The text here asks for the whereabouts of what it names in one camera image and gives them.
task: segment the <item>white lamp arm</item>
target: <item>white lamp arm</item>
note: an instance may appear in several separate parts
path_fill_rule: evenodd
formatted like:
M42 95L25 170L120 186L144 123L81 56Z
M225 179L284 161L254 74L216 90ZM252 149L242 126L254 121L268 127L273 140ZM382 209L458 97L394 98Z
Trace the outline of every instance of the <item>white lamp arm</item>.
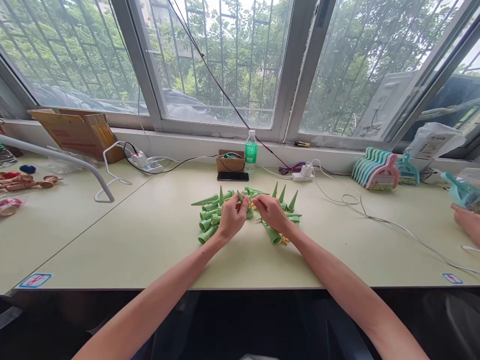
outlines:
M78 165L80 165L84 168L87 168L88 170L90 170L92 172L93 175L95 175L96 179L98 180L98 182L101 185L101 188L103 189L105 194L108 196L108 200L95 199L95 201L97 203L113 203L115 201L115 198L114 198L112 192L110 191L109 187L107 186L107 183L105 182L105 180L102 177L102 175L100 174L100 172L95 168L95 166L90 165L88 162L85 162L83 160L80 160L80 159L77 159L77 158L59 153L59 152L48 150L44 147L33 145L33 144L25 142L25 141L20 141L20 140L14 139L12 137L1 135L1 134L0 134L0 143L5 144L5 145L10 145L10 146L13 146L13 147L16 147L16 148L24 149L24 150L27 150L27 151L31 151L32 153L37 153L37 154L44 155L44 156L47 156L47 157L66 160L66 161L69 161L71 163L78 164Z

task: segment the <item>open cardboard box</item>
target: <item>open cardboard box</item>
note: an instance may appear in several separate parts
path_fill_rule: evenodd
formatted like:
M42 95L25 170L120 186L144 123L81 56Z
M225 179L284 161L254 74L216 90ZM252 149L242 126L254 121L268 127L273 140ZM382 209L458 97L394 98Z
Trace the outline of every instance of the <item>open cardboard box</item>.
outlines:
M219 150L218 155L222 156L226 153L237 153L243 159L229 159L229 158L216 158L216 170L221 173L244 173L245 169L245 152L238 150Z
M52 109L28 112L45 128L62 150L104 161L104 150L117 141L104 113L71 109L58 109L59 113ZM123 158L123 151L117 146L106 153L106 160L110 164Z

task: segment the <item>plastic water bottle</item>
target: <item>plastic water bottle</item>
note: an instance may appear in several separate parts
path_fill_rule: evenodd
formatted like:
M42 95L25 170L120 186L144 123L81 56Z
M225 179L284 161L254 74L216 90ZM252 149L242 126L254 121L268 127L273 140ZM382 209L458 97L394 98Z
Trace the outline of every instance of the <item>plastic water bottle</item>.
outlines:
M257 162L257 138L255 130L248 131L248 139L245 144L245 172L252 174L255 172L255 163Z
M18 164L17 158L0 143L0 168L6 168L15 164Z

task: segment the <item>light green desk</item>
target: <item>light green desk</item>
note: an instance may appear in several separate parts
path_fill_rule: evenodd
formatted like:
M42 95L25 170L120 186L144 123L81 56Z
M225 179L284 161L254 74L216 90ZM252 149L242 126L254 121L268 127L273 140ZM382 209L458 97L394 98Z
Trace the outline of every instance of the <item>light green desk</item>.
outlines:
M296 190L295 212L303 214L301 229L332 252L372 287L453 286L442 273L458 276L465 285L480 285L480 276L456 270L402 230L379 223L325 199L314 182L277 179L261 168L250 182L219 182L216 167L187 163L167 174L156 175L121 204L80 234L36 273L52 278L42 289L143 289L200 246L199 206L190 203L225 190L249 185L271 192L287 184L289 202ZM363 195L367 211L397 222L460 264L480 270L480 254L461 245L472 242L455 224L448 193L438 187L399 186L393 193L363 190L343 178ZM318 175L323 190L334 199L350 190ZM122 191L113 189L116 196ZM73 198L76 208L100 211L100 204ZM307 289L321 284L292 244L272 245L264 227L247 220L242 230L208 264L194 289ZM58 229L51 224L51 234ZM72 224L59 224L60 230Z
M18 171L21 165L30 164L38 167L38 173L33 175L41 180L47 175L41 170L46 161L46 157L23 156L18 165L3 171ZM133 183L112 184L114 203L94 202L101 187L94 175L84 170L62 176L64 180L53 188L29 193L26 205L15 215L0 218L0 295L8 293L150 179L124 160L110 165L110 170ZM109 181L111 176L105 168L100 172Z

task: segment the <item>person's hand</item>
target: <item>person's hand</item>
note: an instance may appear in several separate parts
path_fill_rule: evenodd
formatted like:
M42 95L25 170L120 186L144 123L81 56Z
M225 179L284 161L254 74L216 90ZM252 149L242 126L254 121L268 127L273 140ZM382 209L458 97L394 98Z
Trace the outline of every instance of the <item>person's hand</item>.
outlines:
M252 202L260 212L263 221L272 229L282 234L287 232L291 221L285 215L277 198L260 194L254 197Z
M243 197L241 203L236 192L221 206L221 221L216 233L226 242L229 242L240 231L247 219L249 197L243 194L241 196Z
M478 246L480 246L480 215L455 204L452 204L451 208L455 210L453 218L458 226L460 226L467 235L470 236Z

